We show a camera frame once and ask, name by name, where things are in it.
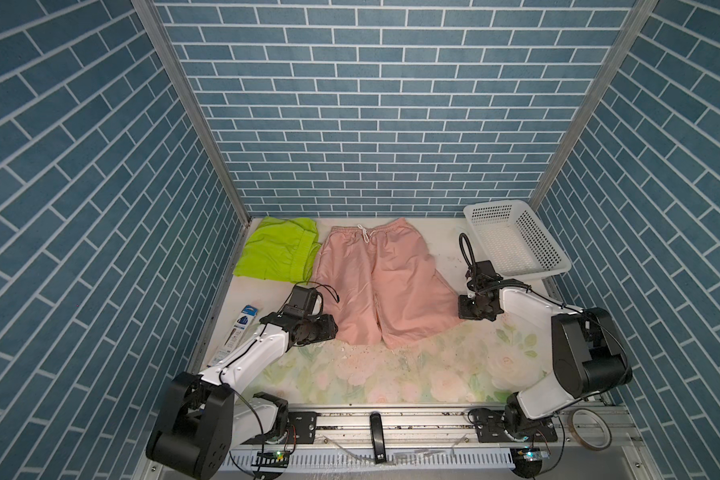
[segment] white drawstring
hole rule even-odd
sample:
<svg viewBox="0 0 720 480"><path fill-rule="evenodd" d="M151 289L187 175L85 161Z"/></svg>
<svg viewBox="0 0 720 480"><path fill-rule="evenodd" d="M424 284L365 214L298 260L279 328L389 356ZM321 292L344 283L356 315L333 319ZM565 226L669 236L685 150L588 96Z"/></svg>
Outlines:
<svg viewBox="0 0 720 480"><path fill-rule="evenodd" d="M362 238L364 239L365 243L369 244L371 242L371 238L368 236L368 231L363 225L360 224L358 224L358 228L362 230Z"/></svg>

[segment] table surface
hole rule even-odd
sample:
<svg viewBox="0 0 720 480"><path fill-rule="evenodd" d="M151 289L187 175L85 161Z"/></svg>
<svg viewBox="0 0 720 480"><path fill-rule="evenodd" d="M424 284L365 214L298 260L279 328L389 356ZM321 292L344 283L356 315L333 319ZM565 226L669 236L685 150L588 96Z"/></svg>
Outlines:
<svg viewBox="0 0 720 480"><path fill-rule="evenodd" d="M317 219L319 241L332 226L366 228L393 218ZM249 234L258 226L254 219ZM463 218L410 218L426 240L443 278L466 293L466 264L458 236L468 232ZM486 260L477 245L477 260ZM530 284L544 293L540 280ZM211 336L205 362L226 340L245 305L259 309L259 318L277 310L291 283L232 278ZM256 322L246 334L255 329ZM384 344L350 346L339 340L290 349L269 365L243 393L265 391L292 403L319 405L502 402L511 392L533 385L551 370L550 329L499 315L496 322L466 321L439 335L396 350Z"/></svg>

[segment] shorts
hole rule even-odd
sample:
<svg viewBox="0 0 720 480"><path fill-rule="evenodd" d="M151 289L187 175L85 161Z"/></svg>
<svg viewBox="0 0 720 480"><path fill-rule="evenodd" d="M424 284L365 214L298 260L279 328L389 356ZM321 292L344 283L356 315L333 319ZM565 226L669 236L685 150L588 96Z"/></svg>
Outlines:
<svg viewBox="0 0 720 480"><path fill-rule="evenodd" d="M458 295L435 268L422 235L405 219L365 229L331 229L315 260L315 282L333 286L340 302L324 295L336 338L350 345L384 340L391 348L461 323Z"/></svg>

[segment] folded green garment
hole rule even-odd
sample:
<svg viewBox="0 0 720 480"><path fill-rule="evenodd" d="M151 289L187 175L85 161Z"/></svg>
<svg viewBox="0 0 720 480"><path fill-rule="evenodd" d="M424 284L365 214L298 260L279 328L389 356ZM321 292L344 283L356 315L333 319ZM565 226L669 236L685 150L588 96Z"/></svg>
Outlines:
<svg viewBox="0 0 720 480"><path fill-rule="evenodd" d="M242 248L235 275L304 282L312 276L312 264L319 248L314 220L280 220L268 216Z"/></svg>

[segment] floral tablecloth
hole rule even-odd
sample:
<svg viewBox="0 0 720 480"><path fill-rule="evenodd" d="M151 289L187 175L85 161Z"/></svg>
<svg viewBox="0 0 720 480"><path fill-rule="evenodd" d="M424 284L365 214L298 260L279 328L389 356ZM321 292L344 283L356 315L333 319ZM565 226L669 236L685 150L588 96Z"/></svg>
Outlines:
<svg viewBox="0 0 720 480"><path fill-rule="evenodd" d="M550 332L509 314L463 322L397 350L338 340L292 348L244 396L291 403L504 402L551 371Z"/></svg>

